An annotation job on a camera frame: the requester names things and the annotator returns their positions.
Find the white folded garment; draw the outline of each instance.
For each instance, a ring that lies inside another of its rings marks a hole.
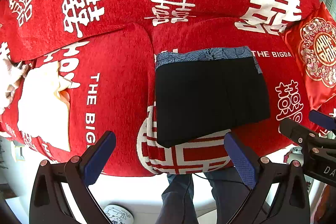
[[[58,75],[58,61],[30,70],[18,102],[19,130],[40,136],[53,147],[70,151],[68,121],[70,104],[59,92],[71,81]]]

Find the copper rivet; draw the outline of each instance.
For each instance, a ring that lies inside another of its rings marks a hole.
[[[299,167],[301,164],[300,164],[300,162],[299,162],[298,160],[294,160],[294,161],[293,161],[293,165],[294,165],[295,167]]]
[[[76,162],[78,162],[79,161],[79,157],[78,156],[73,156],[72,158],[71,158],[71,162],[72,163],[76,163]]]
[[[261,161],[262,163],[264,163],[264,164],[267,164],[267,163],[269,163],[269,158],[267,158],[267,157],[262,157],[262,158],[260,159],[260,161]]]
[[[45,166],[45,165],[47,165],[47,163],[48,163],[47,160],[43,160],[43,161],[41,161],[40,165],[41,165],[41,166]]]

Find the black cable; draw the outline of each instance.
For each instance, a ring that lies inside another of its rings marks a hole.
[[[188,187],[187,189],[185,190],[184,192],[184,196],[183,196],[183,218],[182,218],[182,223],[181,224],[184,224],[184,220],[185,220],[185,196],[187,195],[187,192],[189,190],[189,187],[190,187],[190,184],[192,182],[192,175],[190,174],[190,178],[189,178],[189,184],[188,184]]]
[[[248,187],[244,182],[234,181],[234,180],[225,180],[225,179],[208,179],[208,178],[201,177],[200,175],[197,175],[197,174],[195,174],[195,173],[194,173],[194,175],[197,176],[197,177],[199,177],[199,178],[201,178],[201,179],[206,179],[206,180],[208,180],[208,181],[212,180],[212,181],[222,181],[222,182],[232,182],[232,183],[242,184],[242,185],[244,185],[244,186],[247,188],[247,190],[249,191],[249,193],[251,192],[250,187]],[[192,175],[190,175],[189,184],[188,184],[188,187],[187,187],[187,189],[185,190],[185,192],[184,192],[184,196],[183,196],[183,219],[182,219],[181,224],[184,224],[184,220],[185,220],[185,196],[186,196],[186,194],[187,194],[187,192],[188,192],[188,190],[189,190],[191,181],[192,181]],[[268,213],[264,210],[263,207],[261,207],[261,210],[263,211],[263,213],[264,213],[265,215],[268,215]]]

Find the person's leg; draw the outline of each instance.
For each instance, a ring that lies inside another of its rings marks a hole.
[[[162,193],[163,206],[156,224],[181,224],[184,215],[183,197],[185,195],[185,224],[198,224],[193,204],[194,183],[191,175],[167,175],[169,186]]]
[[[217,224],[226,224],[239,209],[247,195],[248,189],[239,183],[216,180],[232,180],[242,182],[235,167],[204,173],[212,186],[212,195],[216,201]],[[264,220],[265,214],[259,213],[258,220]]]

